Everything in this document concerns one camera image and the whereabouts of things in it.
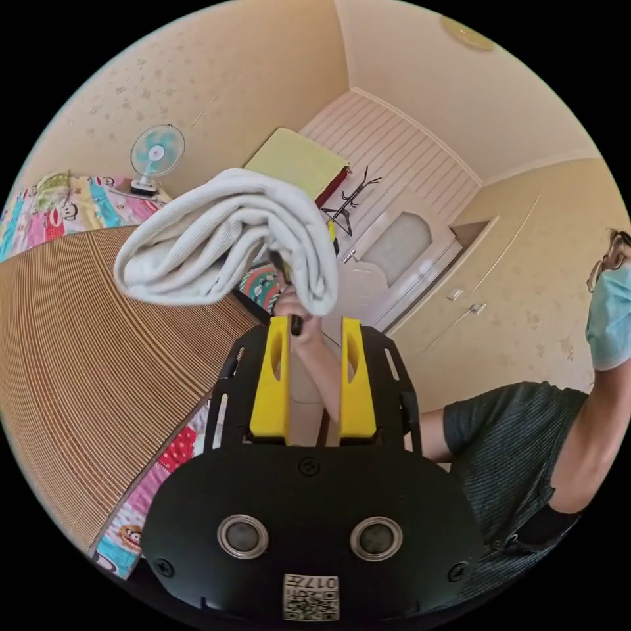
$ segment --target striped shirt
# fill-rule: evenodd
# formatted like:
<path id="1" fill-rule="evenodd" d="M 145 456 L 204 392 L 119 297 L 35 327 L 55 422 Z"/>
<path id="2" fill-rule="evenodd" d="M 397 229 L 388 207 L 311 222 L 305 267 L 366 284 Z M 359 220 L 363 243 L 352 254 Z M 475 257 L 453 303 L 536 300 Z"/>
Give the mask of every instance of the striped shirt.
<path id="1" fill-rule="evenodd" d="M 577 390 L 518 383 L 445 407 L 444 432 L 455 475 L 473 508 L 484 556 L 451 607 L 515 578 L 566 534 L 516 554 L 517 531 L 552 497 L 550 480 L 568 431 L 587 399 Z"/>

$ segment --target frosted glass panel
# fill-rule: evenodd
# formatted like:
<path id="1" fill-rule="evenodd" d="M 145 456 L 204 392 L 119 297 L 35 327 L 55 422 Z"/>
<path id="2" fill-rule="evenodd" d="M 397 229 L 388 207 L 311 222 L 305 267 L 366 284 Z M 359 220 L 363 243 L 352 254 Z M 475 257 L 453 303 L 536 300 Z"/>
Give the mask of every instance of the frosted glass panel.
<path id="1" fill-rule="evenodd" d="M 362 261 L 379 266 L 391 287 L 431 245 L 426 221 L 402 212 L 366 250 Z"/>

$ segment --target folded towel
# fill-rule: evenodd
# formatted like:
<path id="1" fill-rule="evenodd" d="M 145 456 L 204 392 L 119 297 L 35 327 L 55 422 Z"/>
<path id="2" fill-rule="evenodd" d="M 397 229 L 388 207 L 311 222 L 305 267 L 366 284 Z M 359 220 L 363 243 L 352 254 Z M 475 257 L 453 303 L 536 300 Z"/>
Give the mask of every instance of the folded towel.
<path id="1" fill-rule="evenodd" d="M 246 169 L 223 171 L 149 217 L 120 249 L 114 279 L 137 300 L 209 304 L 232 290 L 263 245 L 291 267 L 305 309 L 326 316 L 337 265 L 320 211 L 298 187 Z"/>

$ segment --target white door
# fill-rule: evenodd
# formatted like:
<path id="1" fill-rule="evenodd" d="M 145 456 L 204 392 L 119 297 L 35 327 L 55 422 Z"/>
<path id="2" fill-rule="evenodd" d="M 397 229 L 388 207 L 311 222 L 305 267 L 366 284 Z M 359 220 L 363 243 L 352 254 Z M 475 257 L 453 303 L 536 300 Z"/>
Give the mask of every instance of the white door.
<path id="1" fill-rule="evenodd" d="M 323 331 L 341 343 L 342 317 L 383 331 L 461 250 L 449 227 L 405 188 L 338 260 L 339 294 Z"/>

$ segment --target qr code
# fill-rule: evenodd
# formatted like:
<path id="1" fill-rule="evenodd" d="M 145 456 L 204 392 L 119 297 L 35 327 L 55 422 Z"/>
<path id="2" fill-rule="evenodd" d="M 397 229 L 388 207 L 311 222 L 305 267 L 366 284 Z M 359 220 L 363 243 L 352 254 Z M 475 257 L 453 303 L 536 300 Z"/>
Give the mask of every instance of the qr code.
<path id="1" fill-rule="evenodd" d="M 308 622 L 339 620 L 337 577 L 286 574 L 283 584 L 283 618 Z"/>

